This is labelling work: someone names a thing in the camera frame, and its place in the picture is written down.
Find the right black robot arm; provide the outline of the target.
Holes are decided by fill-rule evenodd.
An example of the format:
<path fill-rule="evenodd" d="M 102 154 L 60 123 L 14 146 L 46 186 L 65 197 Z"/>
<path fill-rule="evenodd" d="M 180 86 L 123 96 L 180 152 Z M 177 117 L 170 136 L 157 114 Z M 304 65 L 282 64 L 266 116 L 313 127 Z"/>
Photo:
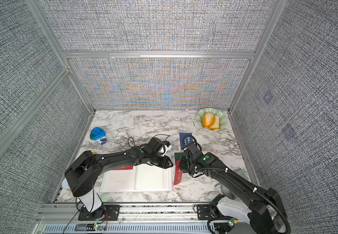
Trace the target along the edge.
<path fill-rule="evenodd" d="M 185 157 L 181 158 L 180 169 L 191 176 L 202 172 L 204 175 L 218 181 L 231 190 L 242 202 L 247 205 L 250 212 L 247 213 L 250 226 L 257 234 L 277 234 L 274 222 L 267 206 L 271 206 L 279 215 L 285 226 L 285 233 L 291 233 L 291 226 L 287 215 L 283 211 L 283 205 L 278 199 L 268 194 L 267 190 L 244 179 L 230 170 L 218 157 L 212 153 L 203 154 L 184 151 Z"/>

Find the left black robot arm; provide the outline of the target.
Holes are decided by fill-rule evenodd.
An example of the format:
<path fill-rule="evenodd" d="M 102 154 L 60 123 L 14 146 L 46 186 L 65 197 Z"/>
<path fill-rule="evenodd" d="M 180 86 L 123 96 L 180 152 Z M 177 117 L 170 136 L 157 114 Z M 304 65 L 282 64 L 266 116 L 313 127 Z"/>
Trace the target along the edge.
<path fill-rule="evenodd" d="M 111 154 L 93 154 L 85 151 L 65 171 L 64 176 L 71 193 L 83 203 L 79 212 L 83 215 L 96 212 L 102 201 L 95 194 L 94 185 L 98 177 L 108 171 L 127 166 L 147 164 L 162 169 L 174 166 L 171 159 L 148 145 L 135 146 L 126 151 Z"/>

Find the dark red card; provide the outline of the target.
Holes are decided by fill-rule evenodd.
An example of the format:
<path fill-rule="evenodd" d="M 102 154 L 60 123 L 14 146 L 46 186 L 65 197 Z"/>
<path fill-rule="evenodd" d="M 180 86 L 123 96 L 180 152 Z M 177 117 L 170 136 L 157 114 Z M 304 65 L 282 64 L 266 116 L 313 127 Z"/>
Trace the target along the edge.
<path fill-rule="evenodd" d="M 133 166 L 125 166 L 125 167 L 121 167 L 121 168 L 117 168 L 115 169 L 115 171 L 124 171 L 124 170 L 132 170 Z"/>

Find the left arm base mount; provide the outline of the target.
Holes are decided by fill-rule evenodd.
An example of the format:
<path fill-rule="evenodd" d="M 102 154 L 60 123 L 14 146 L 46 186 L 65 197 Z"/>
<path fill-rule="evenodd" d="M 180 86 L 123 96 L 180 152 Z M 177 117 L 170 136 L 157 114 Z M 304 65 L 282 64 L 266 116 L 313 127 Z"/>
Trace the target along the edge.
<path fill-rule="evenodd" d="M 83 206 L 80 210 L 78 221 L 116 221 L 120 212 L 120 205 L 102 205 L 94 212 L 88 213 L 88 210 Z"/>

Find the white photo album book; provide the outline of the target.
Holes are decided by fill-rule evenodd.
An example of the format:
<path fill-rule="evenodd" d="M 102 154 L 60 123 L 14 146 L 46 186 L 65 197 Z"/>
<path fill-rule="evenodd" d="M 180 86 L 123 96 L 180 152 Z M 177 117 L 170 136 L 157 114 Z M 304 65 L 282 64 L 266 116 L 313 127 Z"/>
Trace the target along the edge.
<path fill-rule="evenodd" d="M 100 187 L 102 193 L 125 192 L 170 192 L 172 170 L 146 164 L 134 166 L 132 170 L 108 171 L 103 174 Z"/>

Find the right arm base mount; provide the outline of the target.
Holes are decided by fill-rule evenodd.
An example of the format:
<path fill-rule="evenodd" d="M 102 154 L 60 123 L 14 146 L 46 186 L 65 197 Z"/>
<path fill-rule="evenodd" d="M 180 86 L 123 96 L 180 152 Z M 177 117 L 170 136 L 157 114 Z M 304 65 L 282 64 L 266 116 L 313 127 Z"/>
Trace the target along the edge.
<path fill-rule="evenodd" d="M 222 199 L 229 201 L 228 197 L 217 195 L 209 204 L 195 204 L 193 206 L 198 219 L 207 221 L 207 228 L 212 234 L 228 234 L 238 223 L 237 219 L 220 212 L 217 205 L 221 204 Z"/>

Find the large red card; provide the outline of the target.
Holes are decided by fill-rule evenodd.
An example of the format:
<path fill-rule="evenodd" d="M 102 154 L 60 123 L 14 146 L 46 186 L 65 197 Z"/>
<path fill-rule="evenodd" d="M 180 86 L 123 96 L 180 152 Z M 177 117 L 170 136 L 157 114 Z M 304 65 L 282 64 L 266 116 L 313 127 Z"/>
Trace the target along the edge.
<path fill-rule="evenodd" d="M 181 160 L 176 160 L 175 162 L 175 175 L 173 185 L 178 185 L 182 182 L 183 171 L 180 169 L 180 162 Z"/>

